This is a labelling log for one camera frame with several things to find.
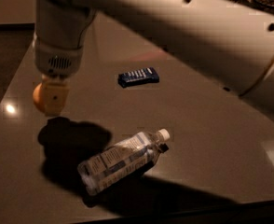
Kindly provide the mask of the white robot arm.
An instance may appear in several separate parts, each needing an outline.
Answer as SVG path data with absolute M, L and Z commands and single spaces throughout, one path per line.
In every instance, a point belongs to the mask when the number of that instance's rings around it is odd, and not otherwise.
M 274 120 L 274 15 L 226 0 L 36 0 L 34 62 L 49 114 L 64 107 L 101 11 Z

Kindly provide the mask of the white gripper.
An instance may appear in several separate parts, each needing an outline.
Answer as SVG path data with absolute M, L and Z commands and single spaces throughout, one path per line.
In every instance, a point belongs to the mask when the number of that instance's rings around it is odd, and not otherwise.
M 44 74 L 41 83 L 41 98 L 47 116 L 59 116 L 69 93 L 68 79 L 80 66 L 83 49 L 59 49 L 40 40 L 34 41 L 34 63 Z

